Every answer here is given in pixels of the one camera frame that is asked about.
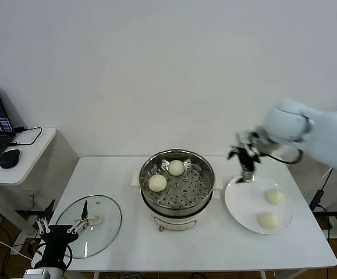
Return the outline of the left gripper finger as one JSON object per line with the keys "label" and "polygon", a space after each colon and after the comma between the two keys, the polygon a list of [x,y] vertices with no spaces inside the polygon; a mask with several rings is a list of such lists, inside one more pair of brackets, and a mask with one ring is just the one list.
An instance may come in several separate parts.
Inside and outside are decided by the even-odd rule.
{"label": "left gripper finger", "polygon": [[55,204],[55,200],[53,199],[50,204],[44,209],[42,215],[36,219],[36,223],[38,226],[39,234],[49,234],[49,221],[52,216],[52,210]]}
{"label": "left gripper finger", "polygon": [[80,219],[76,222],[75,225],[73,225],[70,229],[67,230],[67,233],[73,235],[75,234],[80,235],[88,226],[89,226],[88,202],[85,201]]}

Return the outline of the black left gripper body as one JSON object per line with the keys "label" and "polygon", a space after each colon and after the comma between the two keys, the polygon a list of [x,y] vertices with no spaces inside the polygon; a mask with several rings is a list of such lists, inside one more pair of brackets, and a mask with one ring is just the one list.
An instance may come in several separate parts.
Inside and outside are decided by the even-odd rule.
{"label": "black left gripper body", "polygon": [[[71,225],[50,225],[49,232],[45,232],[41,239],[44,241],[40,246],[45,246],[43,256],[39,262],[36,263],[36,268],[54,267],[61,270],[67,270],[70,266],[73,253],[69,246],[70,243],[75,242],[79,235],[77,232],[68,232]],[[66,250],[69,249],[70,260],[65,264],[64,257]]]}

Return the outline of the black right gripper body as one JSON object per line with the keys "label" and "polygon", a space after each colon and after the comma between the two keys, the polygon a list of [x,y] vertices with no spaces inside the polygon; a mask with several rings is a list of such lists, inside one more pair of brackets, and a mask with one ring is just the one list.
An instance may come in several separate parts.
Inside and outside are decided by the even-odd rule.
{"label": "black right gripper body", "polygon": [[255,163],[258,163],[257,155],[249,155],[245,149],[239,150],[239,162],[242,166],[243,171],[248,173],[255,172]]}

